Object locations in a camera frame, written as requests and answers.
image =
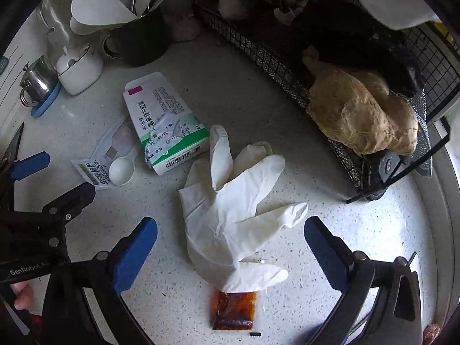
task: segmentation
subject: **green stripe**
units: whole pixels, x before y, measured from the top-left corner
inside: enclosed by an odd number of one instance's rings
[[[194,133],[184,137],[180,142],[178,142],[176,145],[174,145],[171,149],[168,150],[168,152],[164,155],[162,155],[159,159],[157,159],[154,163],[158,164],[164,160],[167,160],[169,157],[175,155],[176,153],[180,152],[181,150],[184,150],[188,148],[190,145],[193,145],[201,140],[206,139],[209,137],[209,132],[206,131],[205,129],[195,131]]]

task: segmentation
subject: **brown root vegetable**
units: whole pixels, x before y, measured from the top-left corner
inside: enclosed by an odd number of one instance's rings
[[[417,118],[406,100],[388,94],[383,78],[319,62],[312,47],[304,50],[303,62],[317,77],[308,111],[327,137],[359,154],[383,149],[413,153]]]

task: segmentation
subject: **speckled countertop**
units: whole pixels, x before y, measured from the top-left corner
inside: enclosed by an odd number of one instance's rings
[[[19,157],[45,150],[51,163],[18,182],[17,210],[40,211],[82,183],[70,160],[89,157],[104,132],[126,112],[125,84],[154,71],[170,80],[203,124],[226,128],[233,154],[263,140],[285,157],[284,173],[258,211],[306,201],[309,214],[319,216],[351,250],[386,261],[399,255],[409,258],[417,251],[425,288],[424,325],[431,321],[436,260],[424,205],[411,176],[390,187],[378,201],[345,205],[344,199],[355,189],[313,122],[266,74],[212,34],[173,45],[162,58],[142,68],[109,63],[83,93],[69,96],[62,91],[42,117],[27,117]],[[177,191],[190,165],[184,163],[159,177],[138,156],[128,185],[97,192],[94,202],[67,225],[70,257],[90,259],[100,250],[110,250],[142,217],[151,216],[158,223],[158,241],[134,286],[122,296],[157,345],[303,343],[305,333],[322,323],[339,293],[330,288],[309,250],[302,225],[281,232],[260,252],[261,258],[289,270],[286,281],[268,289],[263,321],[256,324],[262,336],[211,329],[212,288],[188,259]],[[46,278],[34,281],[36,310],[45,282]],[[370,309],[372,297],[363,314]],[[89,301],[95,306],[91,295]],[[94,312],[104,335],[114,341],[97,307]]]

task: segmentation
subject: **teal object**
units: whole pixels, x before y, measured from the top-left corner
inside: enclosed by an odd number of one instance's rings
[[[0,59],[0,75],[4,72],[6,69],[6,66],[10,63],[10,60],[6,57],[1,57]]]
[[[61,90],[61,82],[58,82],[56,84],[56,87],[54,87],[53,91],[51,92],[51,94],[47,97],[46,100],[42,102],[41,105],[32,107],[32,110],[30,111],[30,115],[35,118],[40,117],[45,112],[45,110],[49,108],[49,106],[53,103],[53,101],[56,100],[56,97],[59,94],[60,90]]]

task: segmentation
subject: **white glove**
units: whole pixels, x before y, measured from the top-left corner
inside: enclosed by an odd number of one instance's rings
[[[222,292],[254,292],[282,282],[285,269],[241,260],[280,229],[306,219],[304,202],[255,216],[257,204],[284,170],[284,158],[272,154],[267,143],[257,143],[233,161],[219,125],[212,127],[209,140],[211,163],[196,160],[179,191],[190,259],[198,274]]]

